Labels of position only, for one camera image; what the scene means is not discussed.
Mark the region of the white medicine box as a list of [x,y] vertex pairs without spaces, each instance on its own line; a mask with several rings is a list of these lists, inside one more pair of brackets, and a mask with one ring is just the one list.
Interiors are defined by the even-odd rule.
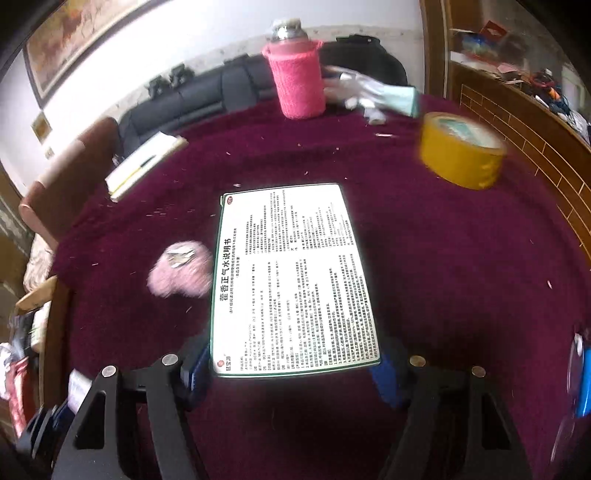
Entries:
[[223,378],[380,363],[363,263],[338,184],[221,196],[209,347],[212,371]]

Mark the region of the red plastic packet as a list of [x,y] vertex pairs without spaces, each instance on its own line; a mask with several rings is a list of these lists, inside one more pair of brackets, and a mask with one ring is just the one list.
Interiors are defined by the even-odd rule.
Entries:
[[34,385],[28,357],[10,364],[6,388],[11,422],[16,437],[20,438],[28,422],[36,413]]

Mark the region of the cardboard box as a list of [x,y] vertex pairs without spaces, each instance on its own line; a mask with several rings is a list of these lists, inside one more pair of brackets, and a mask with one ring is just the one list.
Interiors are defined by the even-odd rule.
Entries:
[[51,276],[24,295],[14,307],[15,315],[42,315],[33,322],[32,349],[39,355],[38,404],[60,405],[68,395],[68,307],[70,290]]

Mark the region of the eyeglasses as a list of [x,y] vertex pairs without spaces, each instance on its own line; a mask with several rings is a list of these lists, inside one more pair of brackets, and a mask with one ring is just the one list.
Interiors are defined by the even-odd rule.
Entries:
[[566,374],[566,394],[568,399],[568,410],[557,430],[550,457],[550,461],[552,464],[558,464],[565,457],[575,431],[576,423],[578,420],[582,419],[576,417],[578,382],[580,379],[579,375],[581,372],[581,364],[577,358],[575,345],[576,336],[578,334],[580,334],[583,337],[584,343],[590,347],[590,328],[587,327],[579,331],[576,331],[573,335],[573,340],[570,347]]

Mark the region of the blue cylindrical battery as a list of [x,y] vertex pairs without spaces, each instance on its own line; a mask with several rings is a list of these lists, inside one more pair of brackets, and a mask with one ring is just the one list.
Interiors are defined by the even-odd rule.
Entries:
[[583,418],[590,413],[590,347],[578,334],[575,340],[577,358],[581,364],[576,404],[576,417]]

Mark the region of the pink fluffy pouch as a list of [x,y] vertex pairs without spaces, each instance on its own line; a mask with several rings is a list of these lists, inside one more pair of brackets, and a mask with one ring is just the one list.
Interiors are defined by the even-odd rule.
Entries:
[[147,277],[148,290],[157,297],[172,295],[202,298],[211,291],[212,255],[198,241],[169,245]]

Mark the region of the yellow tape roll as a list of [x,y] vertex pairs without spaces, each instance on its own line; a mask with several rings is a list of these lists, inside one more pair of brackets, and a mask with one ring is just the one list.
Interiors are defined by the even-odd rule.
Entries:
[[460,115],[431,112],[423,117],[419,156],[437,176],[470,190],[498,180],[507,149],[490,128]]

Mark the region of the notebook with pen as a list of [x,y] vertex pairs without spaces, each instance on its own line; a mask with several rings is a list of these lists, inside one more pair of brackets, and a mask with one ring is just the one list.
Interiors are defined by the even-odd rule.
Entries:
[[121,200],[153,168],[183,150],[188,141],[181,136],[155,133],[126,157],[105,179],[110,200]]

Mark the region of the white cloth pile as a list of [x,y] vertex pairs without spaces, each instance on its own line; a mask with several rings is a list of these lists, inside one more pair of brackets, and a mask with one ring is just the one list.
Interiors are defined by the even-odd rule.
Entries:
[[417,118],[420,115],[420,92],[412,86],[383,83],[361,72],[339,66],[322,68],[325,101],[360,111],[369,125],[383,126],[390,114]]

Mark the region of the black binder clips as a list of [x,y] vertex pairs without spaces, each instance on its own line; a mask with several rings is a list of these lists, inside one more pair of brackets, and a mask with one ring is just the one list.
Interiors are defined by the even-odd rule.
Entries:
[[173,67],[167,75],[158,75],[148,81],[147,92],[150,99],[155,99],[172,89],[177,89],[195,76],[194,71],[184,63]]

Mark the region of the black leather sofa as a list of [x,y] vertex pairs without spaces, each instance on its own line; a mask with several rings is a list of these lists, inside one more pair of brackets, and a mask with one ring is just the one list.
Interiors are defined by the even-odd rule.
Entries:
[[192,124],[274,98],[276,86],[266,58],[236,57],[127,110],[119,120],[122,153],[130,155],[158,132],[177,134]]

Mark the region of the wooden cabinet with clutter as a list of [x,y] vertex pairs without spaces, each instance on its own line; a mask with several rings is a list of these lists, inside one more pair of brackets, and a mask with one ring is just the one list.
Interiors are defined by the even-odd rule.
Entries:
[[452,100],[521,153],[589,256],[590,145],[542,102],[542,84],[530,74],[453,50],[462,26],[481,24],[476,3],[422,1],[420,7],[426,91]]

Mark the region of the black bag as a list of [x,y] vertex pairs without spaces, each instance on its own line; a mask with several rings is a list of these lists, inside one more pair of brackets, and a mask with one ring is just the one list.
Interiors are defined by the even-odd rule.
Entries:
[[403,64],[391,55],[377,37],[353,34],[326,42],[318,50],[324,79],[335,78],[329,67],[360,72],[377,81],[394,86],[408,86]]

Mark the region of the pink knitted thermos bottle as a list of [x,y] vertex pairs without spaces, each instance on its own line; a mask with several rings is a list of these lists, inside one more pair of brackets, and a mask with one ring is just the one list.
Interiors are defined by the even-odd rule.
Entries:
[[280,109],[287,119],[310,119],[325,112],[321,47],[322,41],[308,37],[300,19],[277,19],[271,24],[262,54],[270,64]]

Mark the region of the framed painting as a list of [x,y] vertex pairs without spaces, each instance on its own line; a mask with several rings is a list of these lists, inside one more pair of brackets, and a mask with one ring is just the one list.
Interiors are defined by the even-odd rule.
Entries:
[[25,43],[33,94],[44,107],[84,58],[119,29],[161,3],[149,0],[65,1]]

